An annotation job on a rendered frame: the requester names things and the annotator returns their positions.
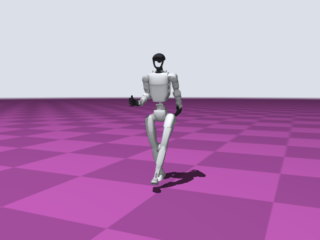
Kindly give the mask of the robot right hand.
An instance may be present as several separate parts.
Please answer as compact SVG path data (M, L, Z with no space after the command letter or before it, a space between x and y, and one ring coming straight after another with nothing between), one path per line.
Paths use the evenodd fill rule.
M131 105L129 105L130 107L132 106L140 106L139 105L139 100L138 99L134 99L133 98L133 96L131 95L131 97L129 98L129 104L131 104Z

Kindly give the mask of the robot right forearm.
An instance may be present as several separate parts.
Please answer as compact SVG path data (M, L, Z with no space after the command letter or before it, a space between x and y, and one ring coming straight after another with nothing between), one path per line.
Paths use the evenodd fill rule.
M148 101L146 96L142 96L140 100L138 100L138 105L143 106Z

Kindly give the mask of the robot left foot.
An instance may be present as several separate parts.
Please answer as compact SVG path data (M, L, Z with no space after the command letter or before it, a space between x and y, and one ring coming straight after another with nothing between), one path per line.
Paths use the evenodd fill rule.
M150 183L152 185L158 185L159 184L158 179L156 177L154 177Z

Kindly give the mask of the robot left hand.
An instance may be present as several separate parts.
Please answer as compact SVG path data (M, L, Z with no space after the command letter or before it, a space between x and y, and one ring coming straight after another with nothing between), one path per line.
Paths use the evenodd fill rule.
M175 117L178 116L178 115L181 113L181 111L182 111L182 108L179 109L179 106L176 106L176 109L177 109L177 110L176 110L176 113L174 114Z

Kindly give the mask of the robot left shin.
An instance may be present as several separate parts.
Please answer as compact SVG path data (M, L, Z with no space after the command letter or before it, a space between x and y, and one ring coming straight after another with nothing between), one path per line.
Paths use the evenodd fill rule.
M161 170L163 163L164 163L164 160L165 160L167 148L165 149L165 146L162 146L158 152L157 159L156 159L156 169L155 169L154 178L155 177L158 178L158 176L159 176L160 170Z

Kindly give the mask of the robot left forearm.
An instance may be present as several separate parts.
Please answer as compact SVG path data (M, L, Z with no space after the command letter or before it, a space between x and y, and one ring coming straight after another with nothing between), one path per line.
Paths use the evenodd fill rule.
M179 91L179 92L180 92L180 91ZM182 98L182 97L181 97L181 92L180 92L180 96L175 97L176 106L178 106L179 109L181 109L181 108L183 107L181 98Z

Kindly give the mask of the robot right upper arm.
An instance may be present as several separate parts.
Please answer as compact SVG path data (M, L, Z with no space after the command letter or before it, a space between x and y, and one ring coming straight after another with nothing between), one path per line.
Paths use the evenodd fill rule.
M142 81L143 81L143 88L144 88L144 91L145 91L143 96L147 97L147 99L149 100L151 98L150 86L149 86L149 74L144 75L142 77Z

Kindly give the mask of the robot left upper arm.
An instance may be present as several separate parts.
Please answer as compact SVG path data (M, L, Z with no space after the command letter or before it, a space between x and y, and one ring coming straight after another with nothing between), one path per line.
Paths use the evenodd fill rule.
M168 79L171 81L172 83L172 87L173 87L173 96L179 97L181 96L180 91L179 91L179 82L178 82L178 76L176 73L168 73Z

